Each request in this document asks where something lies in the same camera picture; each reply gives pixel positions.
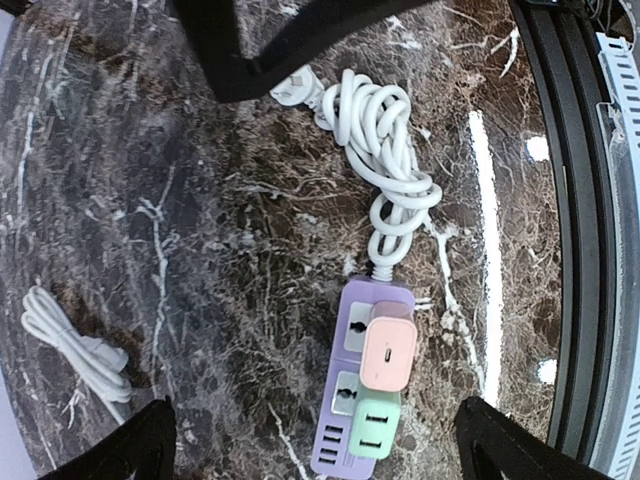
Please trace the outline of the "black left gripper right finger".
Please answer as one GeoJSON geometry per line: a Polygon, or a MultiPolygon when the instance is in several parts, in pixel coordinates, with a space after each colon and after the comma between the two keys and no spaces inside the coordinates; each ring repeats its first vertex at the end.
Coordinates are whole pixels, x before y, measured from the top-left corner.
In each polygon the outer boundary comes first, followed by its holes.
{"type": "Polygon", "coordinates": [[[465,479],[608,478],[549,447],[477,396],[461,402],[455,429],[465,479]]]}

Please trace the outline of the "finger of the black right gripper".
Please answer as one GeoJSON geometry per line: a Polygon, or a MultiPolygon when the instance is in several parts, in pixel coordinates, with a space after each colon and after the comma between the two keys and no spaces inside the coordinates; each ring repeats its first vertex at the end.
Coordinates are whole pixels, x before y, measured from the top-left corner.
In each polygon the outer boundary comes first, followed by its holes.
{"type": "Polygon", "coordinates": [[[256,57],[241,52],[232,1],[174,3],[181,26],[216,100],[257,99],[344,37],[423,0],[312,1],[303,6],[256,57]]]}

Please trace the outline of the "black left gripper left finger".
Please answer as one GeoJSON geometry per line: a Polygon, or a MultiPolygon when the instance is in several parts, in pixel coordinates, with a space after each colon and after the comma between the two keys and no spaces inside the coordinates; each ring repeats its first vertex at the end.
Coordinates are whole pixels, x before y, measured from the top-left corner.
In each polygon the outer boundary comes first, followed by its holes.
{"type": "Polygon", "coordinates": [[[45,479],[171,479],[176,415],[168,398],[156,399],[90,450],[45,474],[45,479]]]}

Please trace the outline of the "green charger plug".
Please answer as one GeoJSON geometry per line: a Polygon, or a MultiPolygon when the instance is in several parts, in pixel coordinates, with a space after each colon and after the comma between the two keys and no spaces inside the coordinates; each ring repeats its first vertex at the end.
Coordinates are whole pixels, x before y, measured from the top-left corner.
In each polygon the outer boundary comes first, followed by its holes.
{"type": "Polygon", "coordinates": [[[390,455],[401,416],[401,394],[359,389],[348,451],[356,457],[385,459],[390,455]]]}

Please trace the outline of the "pink charger plug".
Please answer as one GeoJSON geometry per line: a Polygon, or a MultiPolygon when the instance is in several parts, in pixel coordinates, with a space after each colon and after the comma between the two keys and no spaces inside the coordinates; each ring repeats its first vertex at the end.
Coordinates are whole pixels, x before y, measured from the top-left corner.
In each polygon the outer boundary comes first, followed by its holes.
{"type": "Polygon", "coordinates": [[[381,301],[373,306],[360,363],[360,381],[368,389],[400,392],[409,383],[417,345],[413,310],[381,301]]]}

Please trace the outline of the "purple power strip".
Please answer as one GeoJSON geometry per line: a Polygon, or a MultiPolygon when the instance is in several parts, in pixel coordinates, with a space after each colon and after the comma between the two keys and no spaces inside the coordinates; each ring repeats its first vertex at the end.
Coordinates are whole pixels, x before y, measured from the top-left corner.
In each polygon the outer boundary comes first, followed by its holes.
{"type": "Polygon", "coordinates": [[[397,282],[378,282],[369,277],[352,278],[340,297],[334,339],[314,445],[314,472],[341,479],[370,479],[376,462],[349,453],[349,436],[360,381],[365,332],[373,306],[381,301],[400,302],[414,313],[415,297],[397,282]]]}

